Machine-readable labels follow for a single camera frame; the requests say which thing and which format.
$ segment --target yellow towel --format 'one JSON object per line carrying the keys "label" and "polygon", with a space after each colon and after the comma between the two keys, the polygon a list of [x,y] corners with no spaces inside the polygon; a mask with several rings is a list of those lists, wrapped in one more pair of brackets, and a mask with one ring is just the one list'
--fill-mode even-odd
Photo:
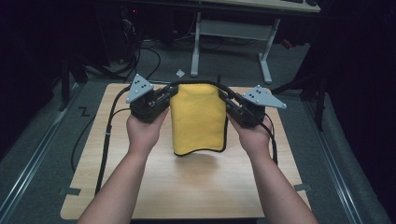
{"label": "yellow towel", "polygon": [[183,156],[197,150],[221,152],[226,148],[226,105],[219,98],[217,87],[179,84],[170,106],[176,155]]}

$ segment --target person's left hand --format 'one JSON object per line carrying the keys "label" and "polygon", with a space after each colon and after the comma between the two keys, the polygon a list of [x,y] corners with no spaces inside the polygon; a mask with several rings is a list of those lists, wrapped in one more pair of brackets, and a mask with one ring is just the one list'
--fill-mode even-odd
{"label": "person's left hand", "polygon": [[145,123],[130,115],[126,121],[126,129],[129,138],[129,151],[148,156],[151,149],[158,142],[160,129],[165,120],[169,108],[161,113],[152,123]]}

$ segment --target person's left arm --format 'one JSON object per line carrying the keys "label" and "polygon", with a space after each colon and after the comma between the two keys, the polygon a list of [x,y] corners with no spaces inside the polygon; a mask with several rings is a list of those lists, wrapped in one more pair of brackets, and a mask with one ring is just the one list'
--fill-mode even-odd
{"label": "person's left arm", "polygon": [[151,149],[160,136],[164,111],[152,123],[127,120],[129,150],[85,209],[78,223],[130,223]]}

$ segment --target forearm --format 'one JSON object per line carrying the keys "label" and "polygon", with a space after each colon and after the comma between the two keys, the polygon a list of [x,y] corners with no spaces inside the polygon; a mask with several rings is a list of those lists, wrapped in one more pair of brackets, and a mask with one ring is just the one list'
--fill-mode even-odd
{"label": "forearm", "polygon": [[128,153],[81,215],[78,223],[129,223],[147,157]]}
{"label": "forearm", "polygon": [[317,223],[303,199],[270,157],[250,157],[253,174],[269,223]]}

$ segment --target desk top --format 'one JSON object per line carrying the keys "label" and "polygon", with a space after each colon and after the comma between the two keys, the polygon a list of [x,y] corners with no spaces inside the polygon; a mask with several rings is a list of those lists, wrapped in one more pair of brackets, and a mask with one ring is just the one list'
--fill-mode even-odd
{"label": "desk top", "polygon": [[306,2],[293,3],[282,0],[201,0],[208,3],[220,3],[238,5],[244,7],[265,7],[280,10],[301,11],[301,12],[320,12],[320,7],[311,7]]}
{"label": "desk top", "polygon": [[[106,88],[70,185],[81,192],[78,196],[66,196],[61,211],[64,219],[78,219],[94,196],[108,115],[115,96],[124,87],[125,84],[110,84]],[[232,89],[241,93],[250,90]],[[128,107],[125,98],[126,94],[120,98],[116,111]],[[301,184],[277,110],[266,108],[266,112],[275,125],[279,167],[292,185]],[[113,119],[103,183],[128,150],[125,122],[129,114],[128,110],[122,111]],[[221,153],[199,151],[177,157],[172,149],[169,113],[160,139],[148,157],[133,218],[263,217],[248,156],[232,125],[229,125],[227,136],[227,147]],[[299,194],[309,205],[305,192],[299,191]]]}

